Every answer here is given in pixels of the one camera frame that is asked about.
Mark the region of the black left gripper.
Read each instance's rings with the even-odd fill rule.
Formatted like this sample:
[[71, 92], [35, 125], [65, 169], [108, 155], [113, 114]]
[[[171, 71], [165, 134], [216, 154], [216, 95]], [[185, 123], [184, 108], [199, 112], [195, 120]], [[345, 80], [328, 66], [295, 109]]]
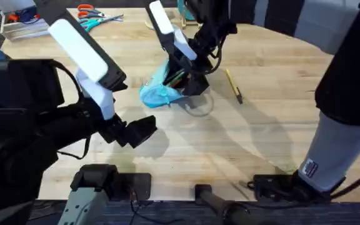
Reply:
[[58, 149], [99, 133], [107, 143], [129, 144], [133, 149], [156, 130], [156, 117], [147, 116], [127, 125], [117, 114], [105, 120], [96, 106], [71, 104], [57, 110], [60, 118], [52, 124], [52, 140]]

